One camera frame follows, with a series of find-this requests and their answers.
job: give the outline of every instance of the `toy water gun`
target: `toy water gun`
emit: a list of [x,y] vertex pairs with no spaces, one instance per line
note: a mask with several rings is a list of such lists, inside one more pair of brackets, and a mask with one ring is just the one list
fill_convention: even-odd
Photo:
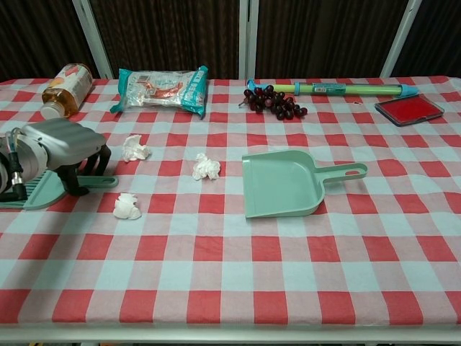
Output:
[[[254,90],[257,87],[264,89],[268,84],[256,84],[249,79],[247,87]],[[418,88],[407,84],[344,84],[344,83],[300,83],[272,84],[274,91],[294,95],[321,94],[321,95],[394,95],[405,97],[418,94]]]

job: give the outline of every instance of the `curtain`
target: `curtain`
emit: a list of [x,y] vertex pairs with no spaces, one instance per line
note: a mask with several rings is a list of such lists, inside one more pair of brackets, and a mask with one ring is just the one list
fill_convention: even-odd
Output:
[[257,78],[379,76],[404,0],[260,0]]
[[91,0],[113,73],[209,68],[238,78],[238,0]]
[[461,77],[461,1],[423,0],[392,75]]
[[0,81],[53,78],[67,63],[98,77],[71,0],[2,0]]

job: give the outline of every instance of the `white tissue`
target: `white tissue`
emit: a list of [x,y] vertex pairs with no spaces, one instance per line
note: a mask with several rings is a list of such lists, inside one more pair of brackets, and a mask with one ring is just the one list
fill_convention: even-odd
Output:
[[135,206],[138,199],[131,193],[120,193],[118,199],[115,201],[113,214],[116,218],[128,218],[136,220],[141,217],[141,212]]
[[198,161],[194,165],[194,171],[192,177],[195,180],[199,180],[208,176],[210,179],[217,179],[219,177],[219,170],[221,165],[218,161],[212,161],[206,157],[205,154],[198,154],[196,160]]
[[151,150],[147,146],[139,144],[140,135],[127,137],[122,147],[122,158],[125,162],[135,160],[145,160],[151,154]]

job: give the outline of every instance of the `bottle cap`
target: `bottle cap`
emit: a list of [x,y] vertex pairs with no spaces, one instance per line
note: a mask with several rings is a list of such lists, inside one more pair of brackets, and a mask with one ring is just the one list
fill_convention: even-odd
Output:
[[57,102],[46,102],[42,108],[40,108],[40,114],[45,119],[54,119],[57,117],[64,117],[65,114],[64,106]]

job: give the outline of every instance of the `tablecloth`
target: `tablecloth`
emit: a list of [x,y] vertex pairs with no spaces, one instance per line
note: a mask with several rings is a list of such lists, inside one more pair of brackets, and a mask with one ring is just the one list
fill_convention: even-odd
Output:
[[[209,82],[204,120],[112,115],[117,81],[95,81],[71,119],[107,137],[120,183],[0,212],[0,324],[459,324],[461,81],[335,81],[416,85],[444,117],[398,128],[374,107],[389,97],[304,95],[305,119],[280,122],[238,107],[245,83],[229,80]],[[1,133],[42,120],[46,82],[0,84]],[[146,161],[120,160],[130,134]],[[368,175],[326,185],[311,216],[246,220],[241,156],[284,148]],[[192,179],[198,153],[221,163],[219,179]],[[112,215],[120,192],[138,196],[141,218]]]

